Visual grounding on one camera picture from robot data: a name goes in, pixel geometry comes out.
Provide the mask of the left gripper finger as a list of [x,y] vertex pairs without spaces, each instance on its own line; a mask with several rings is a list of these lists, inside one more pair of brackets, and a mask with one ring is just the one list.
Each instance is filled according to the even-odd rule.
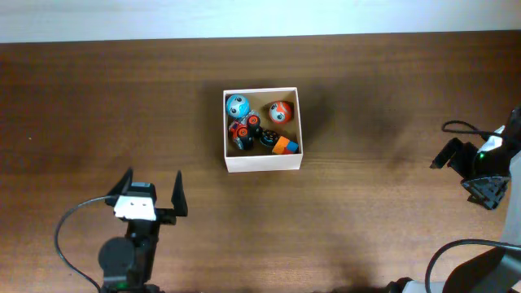
[[187,205],[186,196],[185,196],[185,192],[184,192],[181,171],[177,172],[177,176],[176,176],[176,179],[174,182],[171,202],[173,205],[173,212],[174,212],[175,216],[182,216],[182,217],[188,216],[188,205]]
[[108,206],[115,206],[116,201],[120,195],[126,195],[133,181],[134,171],[132,168],[128,168],[123,177],[111,188],[105,198],[105,204]]

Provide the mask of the red toy fire truck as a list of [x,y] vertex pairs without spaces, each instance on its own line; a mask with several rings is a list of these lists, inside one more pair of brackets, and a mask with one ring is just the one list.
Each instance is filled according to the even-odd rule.
[[229,128],[232,140],[239,150],[253,148],[254,139],[262,135],[261,118],[257,111],[250,111],[245,117],[234,120]]

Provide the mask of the black round toy wheel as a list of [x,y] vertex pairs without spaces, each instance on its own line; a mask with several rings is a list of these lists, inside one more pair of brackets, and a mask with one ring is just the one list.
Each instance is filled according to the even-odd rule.
[[269,129],[264,129],[260,135],[260,143],[265,147],[273,148],[280,139],[280,135]]

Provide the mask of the blue toy ball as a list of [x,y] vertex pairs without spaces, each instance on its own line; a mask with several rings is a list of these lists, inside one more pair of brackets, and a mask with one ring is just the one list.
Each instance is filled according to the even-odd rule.
[[233,94],[226,100],[225,109],[229,116],[238,120],[250,112],[250,103],[245,96]]

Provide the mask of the multicolour puzzle cube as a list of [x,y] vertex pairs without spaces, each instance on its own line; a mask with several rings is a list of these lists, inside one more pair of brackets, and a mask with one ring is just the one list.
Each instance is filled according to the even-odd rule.
[[272,149],[272,153],[275,155],[292,155],[296,154],[299,150],[299,145],[290,139],[281,136]]

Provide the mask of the red toy ball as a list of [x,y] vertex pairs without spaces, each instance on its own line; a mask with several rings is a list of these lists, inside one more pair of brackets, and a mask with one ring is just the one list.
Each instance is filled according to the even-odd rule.
[[277,101],[269,106],[269,118],[275,124],[286,124],[293,118],[291,104],[286,101]]

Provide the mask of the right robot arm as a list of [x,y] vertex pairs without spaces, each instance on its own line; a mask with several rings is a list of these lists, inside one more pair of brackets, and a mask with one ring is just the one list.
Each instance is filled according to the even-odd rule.
[[[478,135],[480,147],[457,138],[447,142],[431,163],[432,169],[447,166],[461,177],[468,201],[488,211],[498,208],[506,192],[510,202],[499,241],[464,238],[445,244],[430,259],[422,282],[401,278],[384,287],[385,292],[513,292],[520,282],[520,107],[506,123],[490,132],[462,120],[442,124],[446,133]],[[464,245],[490,249],[456,267],[443,282],[431,280],[432,270],[447,250]]]

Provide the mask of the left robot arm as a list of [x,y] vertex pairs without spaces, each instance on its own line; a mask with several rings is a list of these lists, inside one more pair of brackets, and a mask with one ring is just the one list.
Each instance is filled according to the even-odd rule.
[[177,173],[175,178],[171,208],[156,207],[154,184],[134,182],[133,174],[128,169],[105,199],[114,216],[127,224],[127,230],[123,237],[111,238],[100,248],[101,291],[163,293],[150,279],[160,227],[175,225],[179,217],[188,215],[182,174]]

